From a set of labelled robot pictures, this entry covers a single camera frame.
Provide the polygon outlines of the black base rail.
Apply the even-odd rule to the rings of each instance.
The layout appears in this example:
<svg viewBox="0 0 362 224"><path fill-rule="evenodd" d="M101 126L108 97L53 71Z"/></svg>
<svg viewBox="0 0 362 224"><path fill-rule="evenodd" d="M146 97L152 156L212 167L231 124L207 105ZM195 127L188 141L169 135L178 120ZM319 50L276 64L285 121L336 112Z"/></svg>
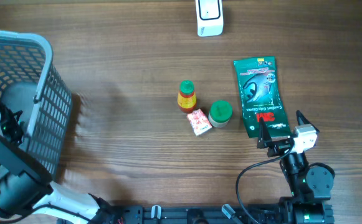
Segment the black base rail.
<svg viewBox="0 0 362 224"><path fill-rule="evenodd" d="M115 207L114 214L105 220L109 224L223 224L223 223L297 223L334 224L331 205L326 204L253 204L246 206L250 215L240 207L225 204L221 207Z"/></svg>

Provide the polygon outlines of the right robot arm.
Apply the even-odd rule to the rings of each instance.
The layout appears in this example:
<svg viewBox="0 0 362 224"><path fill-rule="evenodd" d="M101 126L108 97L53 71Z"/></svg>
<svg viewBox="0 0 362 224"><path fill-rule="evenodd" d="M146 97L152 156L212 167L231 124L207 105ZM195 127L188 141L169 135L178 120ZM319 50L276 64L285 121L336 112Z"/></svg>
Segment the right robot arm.
<svg viewBox="0 0 362 224"><path fill-rule="evenodd" d="M331 199L335 171L324 163L307 161L305 151L316 145L320 131L300 111L296 117L298 126L293 134L277 141L271 138L264 119L259 119L257 147L267 148L269 157L281 157L280 168L292 195L252 211L260 223L334 223L332 206L326 201Z"/></svg>

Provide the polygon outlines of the green lid white jar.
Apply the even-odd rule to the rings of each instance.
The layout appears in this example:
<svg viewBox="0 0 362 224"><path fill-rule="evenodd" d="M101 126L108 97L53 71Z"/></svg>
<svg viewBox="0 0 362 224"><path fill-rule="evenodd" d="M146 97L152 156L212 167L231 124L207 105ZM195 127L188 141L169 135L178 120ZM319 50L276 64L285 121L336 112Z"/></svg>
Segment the green lid white jar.
<svg viewBox="0 0 362 224"><path fill-rule="evenodd" d="M215 128L226 126L232 116L232 106L224 100L215 101L209 110L209 122Z"/></svg>

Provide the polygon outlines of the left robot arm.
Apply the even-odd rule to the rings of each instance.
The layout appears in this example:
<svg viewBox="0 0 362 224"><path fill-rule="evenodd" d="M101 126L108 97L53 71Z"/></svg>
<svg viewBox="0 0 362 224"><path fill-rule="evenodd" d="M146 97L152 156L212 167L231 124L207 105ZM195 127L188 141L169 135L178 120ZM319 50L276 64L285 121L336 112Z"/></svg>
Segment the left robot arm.
<svg viewBox="0 0 362 224"><path fill-rule="evenodd" d="M15 223L35 214L70 223L103 223L101 212L93 196L54 182L44 166L2 135L0 124L0 223Z"/></svg>

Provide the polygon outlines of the green glove package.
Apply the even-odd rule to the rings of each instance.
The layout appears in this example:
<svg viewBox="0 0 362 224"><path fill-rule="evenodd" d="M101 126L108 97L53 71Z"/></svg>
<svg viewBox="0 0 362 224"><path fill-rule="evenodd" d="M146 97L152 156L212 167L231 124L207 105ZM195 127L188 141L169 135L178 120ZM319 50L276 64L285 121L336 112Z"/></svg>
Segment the green glove package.
<svg viewBox="0 0 362 224"><path fill-rule="evenodd" d="M252 57L234 61L241 99L242 119L250 138L259 135L259 121L273 138L291 135L278 88L274 56Z"/></svg>

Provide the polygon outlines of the red white tissue pack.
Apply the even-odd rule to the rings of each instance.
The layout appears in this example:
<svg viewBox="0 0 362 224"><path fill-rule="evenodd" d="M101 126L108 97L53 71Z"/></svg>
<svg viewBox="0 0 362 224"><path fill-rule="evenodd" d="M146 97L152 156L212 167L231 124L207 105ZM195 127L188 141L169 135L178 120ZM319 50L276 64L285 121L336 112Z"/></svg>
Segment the red white tissue pack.
<svg viewBox="0 0 362 224"><path fill-rule="evenodd" d="M194 110L192 113L187 114L187 119L196 136L200 136L212 128L208 117L203 113L201 109Z"/></svg>

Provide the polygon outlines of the red sriracha sauce bottle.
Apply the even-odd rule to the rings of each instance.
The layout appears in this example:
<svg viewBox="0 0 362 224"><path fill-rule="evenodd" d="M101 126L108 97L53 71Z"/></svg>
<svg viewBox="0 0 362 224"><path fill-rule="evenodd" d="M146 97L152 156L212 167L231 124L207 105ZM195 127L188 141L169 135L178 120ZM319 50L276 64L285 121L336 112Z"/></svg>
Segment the red sriracha sauce bottle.
<svg viewBox="0 0 362 224"><path fill-rule="evenodd" d="M191 80L183 80L179 85L178 106L184 113L192 113L196 107L197 98L194 83Z"/></svg>

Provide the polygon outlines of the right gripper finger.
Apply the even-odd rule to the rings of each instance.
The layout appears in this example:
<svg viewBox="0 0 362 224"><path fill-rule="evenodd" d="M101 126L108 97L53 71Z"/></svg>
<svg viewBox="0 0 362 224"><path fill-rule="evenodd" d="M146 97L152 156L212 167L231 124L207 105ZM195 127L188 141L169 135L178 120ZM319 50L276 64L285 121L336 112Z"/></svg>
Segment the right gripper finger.
<svg viewBox="0 0 362 224"><path fill-rule="evenodd" d="M303 115L303 113L300 110L296 111L296 117L299 126L303 124L310 124L315 129L316 133L320 132L320 130L315 125L313 125L308 119L306 119L306 117Z"/></svg>
<svg viewBox="0 0 362 224"><path fill-rule="evenodd" d="M272 141L272 138L270 136L269 130L267 129L266 123L263 119L263 117L260 117L259 119L259 136L258 136L259 142L270 142Z"/></svg>

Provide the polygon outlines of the grey plastic basket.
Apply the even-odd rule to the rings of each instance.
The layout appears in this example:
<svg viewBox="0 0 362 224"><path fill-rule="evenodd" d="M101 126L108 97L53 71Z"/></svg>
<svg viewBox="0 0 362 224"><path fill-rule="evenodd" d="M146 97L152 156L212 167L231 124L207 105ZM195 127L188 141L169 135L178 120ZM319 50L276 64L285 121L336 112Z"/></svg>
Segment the grey plastic basket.
<svg viewBox="0 0 362 224"><path fill-rule="evenodd" d="M73 103L53 55L41 35L0 30L0 100L23 112L20 148L55 177Z"/></svg>

